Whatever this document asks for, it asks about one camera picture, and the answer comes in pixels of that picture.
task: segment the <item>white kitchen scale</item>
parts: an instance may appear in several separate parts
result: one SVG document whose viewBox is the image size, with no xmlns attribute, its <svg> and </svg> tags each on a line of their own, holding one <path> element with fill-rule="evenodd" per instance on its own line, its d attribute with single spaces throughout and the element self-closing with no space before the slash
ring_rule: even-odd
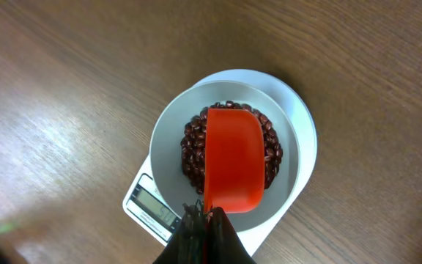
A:
<svg viewBox="0 0 422 264">
<path fill-rule="evenodd" d="M 247 253 L 252 256 L 306 186 L 312 174 L 317 156 L 317 134 L 314 121 L 306 105 L 294 90 L 266 73 L 255 70 L 225 70 L 203 78 L 194 86 L 208 81 L 238 81 L 265 92 L 285 111 L 294 127 L 295 138 L 299 145 L 300 167 L 288 200 L 266 222 L 237 233 Z M 180 223 L 181 216 L 169 209 L 155 185 L 150 155 L 139 168 L 122 205 L 129 217 L 164 246 L 167 245 Z"/>
</svg>

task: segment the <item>white bowl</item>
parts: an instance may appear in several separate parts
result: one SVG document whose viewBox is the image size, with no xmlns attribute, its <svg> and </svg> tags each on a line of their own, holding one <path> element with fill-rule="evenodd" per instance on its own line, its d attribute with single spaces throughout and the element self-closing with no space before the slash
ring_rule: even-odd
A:
<svg viewBox="0 0 422 264">
<path fill-rule="evenodd" d="M 273 99 L 247 84 L 233 81 L 213 81 L 192 87 L 173 99 L 160 115 L 152 132 L 149 153 L 152 176 L 160 195 L 177 215 L 182 216 L 185 213 L 183 203 L 191 205 L 197 199 L 203 199 L 182 173 L 180 141 L 185 124 L 205 106 L 226 100 L 247 103 L 266 114 L 283 148 L 279 173 L 271 187 L 264 191 L 258 207 L 247 213 L 228 215 L 239 232 L 264 223 L 283 206 L 292 192 L 299 169 L 294 129 Z"/>
</svg>

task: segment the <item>plastic scoop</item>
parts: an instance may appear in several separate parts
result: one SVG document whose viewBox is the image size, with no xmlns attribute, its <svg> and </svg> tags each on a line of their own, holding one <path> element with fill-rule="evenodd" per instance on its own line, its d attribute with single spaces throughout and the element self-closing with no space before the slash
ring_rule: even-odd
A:
<svg viewBox="0 0 422 264">
<path fill-rule="evenodd" d="M 249 111 L 208 111 L 204 209 L 245 213 L 263 197 L 264 147 L 260 122 Z"/>
</svg>

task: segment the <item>bowl rim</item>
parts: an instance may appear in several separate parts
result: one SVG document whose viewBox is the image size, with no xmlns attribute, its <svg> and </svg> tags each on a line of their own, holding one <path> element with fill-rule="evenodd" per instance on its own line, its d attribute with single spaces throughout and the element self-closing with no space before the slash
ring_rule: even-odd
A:
<svg viewBox="0 0 422 264">
<path fill-rule="evenodd" d="M 151 153 L 151 150 L 152 150 L 152 140 L 154 139 L 154 134 L 155 134 L 155 132 L 156 132 L 156 129 L 157 129 L 157 127 L 158 127 L 158 123 L 159 123 L 159 121 L 160 121 L 160 119 L 162 118 L 162 116 L 167 112 L 167 110 L 168 110 L 168 108 L 169 107 L 171 107 L 171 105 L 176 101 L 176 100 L 179 100 L 179 98 L 180 97 L 182 97 L 184 94 L 186 94 L 187 92 L 190 92 L 191 90 L 193 90 L 193 89 L 196 89 L 196 88 L 199 88 L 199 87 L 201 87 L 201 86 L 204 86 L 204 85 L 209 85 L 209 84 L 217 84 L 217 83 L 227 83 L 227 84 L 239 84 L 239 85 L 242 85 L 242 86 L 245 86 L 245 87 L 247 87 L 247 88 L 250 88 L 250 89 L 252 89 L 252 90 L 254 90 L 254 91 L 256 91 L 256 92 L 258 92 L 259 94 L 261 94 L 261 95 L 263 95 L 263 96 L 265 96 L 267 99 L 269 99 L 271 102 L 273 102 L 273 104 L 274 105 L 276 105 L 276 107 L 279 109 L 279 111 L 284 115 L 284 117 L 286 118 L 286 120 L 287 120 L 287 122 L 289 123 L 289 127 L 291 128 L 291 131 L 290 132 L 287 132 L 287 133 L 292 133 L 292 135 L 294 136 L 294 138 L 296 139 L 295 140 L 295 145 L 296 145 L 296 152 L 297 152 L 297 170 L 296 170 L 296 173 L 295 173 L 295 180 L 294 180 L 294 185 L 293 185 L 293 187 L 291 188 L 291 191 L 289 192 L 289 195 L 288 195 L 288 197 L 285 199 L 285 201 L 287 201 L 288 199 L 290 199 L 290 197 L 291 197 L 291 195 L 293 195 L 293 193 L 294 193 L 294 191 L 295 191 L 295 183 L 297 182 L 297 180 L 298 180 L 298 178 L 300 177 L 299 176 L 299 174 L 300 174 L 300 146 L 299 146 L 299 141 L 297 140 L 297 134 L 295 133 L 295 130 L 294 130 L 294 126 L 293 126 L 293 124 L 292 124 L 292 122 L 291 122 L 291 120 L 288 118 L 288 116 L 287 116 L 287 114 L 286 114 L 286 112 L 281 108 L 281 106 L 274 100 L 274 99 L 272 99 L 268 94 L 266 94 L 265 92 L 263 92 L 263 91 L 261 91 L 260 89 L 257 89 L 256 87 L 254 87 L 254 86 L 252 86 L 252 85 L 250 85 L 250 84 L 246 84 L 246 83 L 243 83 L 243 82 L 240 82 L 240 81 L 227 81 L 227 80 L 218 80 L 218 81 L 206 81 L 206 82 L 204 82 L 204 83 L 201 83 L 200 85 L 196 85 L 196 86 L 192 86 L 192 87 L 190 87 L 190 88 L 188 88 L 188 89 L 186 89 L 185 91 L 183 91 L 183 92 L 181 92 L 181 93 L 179 93 L 173 100 L 171 100 L 170 102 L 169 102 L 169 104 L 165 107 L 165 109 L 164 110 L 162 110 L 162 112 L 160 113 L 160 116 L 158 117 L 158 119 L 156 120 L 156 122 L 155 122 L 155 125 L 154 125 L 154 129 L 152 130 L 152 133 L 151 133 L 151 140 L 150 140 L 150 143 L 149 143 L 149 153 Z M 152 173 L 152 177 L 154 178 L 154 172 L 152 171 L 152 156 L 151 156 L 151 173 Z M 276 213 L 277 213 L 278 211 L 276 211 L 273 215 L 271 215 L 271 216 L 269 216 L 268 217 L 268 219 L 271 219 L 271 217 L 273 217 Z M 241 231 L 247 231 L 247 230 L 251 230 L 251 229 L 253 229 L 253 228 L 255 228 L 255 227 L 251 227 L 251 228 L 248 228 L 248 229 L 245 229 L 245 230 L 240 230 L 240 232 Z"/>
</svg>

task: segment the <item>wood grain surface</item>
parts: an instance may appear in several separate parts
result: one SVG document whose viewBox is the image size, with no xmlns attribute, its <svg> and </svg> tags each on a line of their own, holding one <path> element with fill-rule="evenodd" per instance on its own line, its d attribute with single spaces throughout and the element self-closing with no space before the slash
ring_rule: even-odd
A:
<svg viewBox="0 0 422 264">
<path fill-rule="evenodd" d="M 122 210 L 156 119 L 226 69 L 316 124 L 303 193 L 258 263 L 422 263 L 422 1 L 0 0 L 0 247 L 15 263 L 151 263 Z"/>
</svg>

